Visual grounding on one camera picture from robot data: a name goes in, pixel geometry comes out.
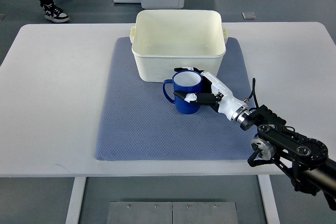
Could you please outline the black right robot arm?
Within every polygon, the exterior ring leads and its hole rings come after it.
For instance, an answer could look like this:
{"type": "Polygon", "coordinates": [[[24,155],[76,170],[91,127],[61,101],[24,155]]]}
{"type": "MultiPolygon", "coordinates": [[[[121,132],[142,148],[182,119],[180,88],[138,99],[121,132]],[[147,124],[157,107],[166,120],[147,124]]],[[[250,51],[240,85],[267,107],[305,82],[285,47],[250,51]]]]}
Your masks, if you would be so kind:
{"type": "Polygon", "coordinates": [[[265,105],[243,111],[237,122],[244,131],[257,129],[247,160],[251,167],[276,165],[295,191],[313,196],[322,191],[329,208],[335,210],[335,161],[324,143],[296,132],[265,105]]]}

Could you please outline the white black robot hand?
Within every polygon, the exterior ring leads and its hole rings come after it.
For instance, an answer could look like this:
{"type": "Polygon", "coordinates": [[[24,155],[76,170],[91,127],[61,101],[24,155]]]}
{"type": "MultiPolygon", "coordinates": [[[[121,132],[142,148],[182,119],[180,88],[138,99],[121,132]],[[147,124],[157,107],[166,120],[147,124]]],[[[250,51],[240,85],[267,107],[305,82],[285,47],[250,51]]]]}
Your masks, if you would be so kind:
{"type": "Polygon", "coordinates": [[[193,70],[202,76],[202,91],[196,94],[197,105],[210,106],[215,112],[222,113],[230,121],[243,123],[250,115],[249,107],[244,102],[234,97],[232,91],[226,87],[215,75],[195,67],[174,68],[175,72],[193,70]]]}

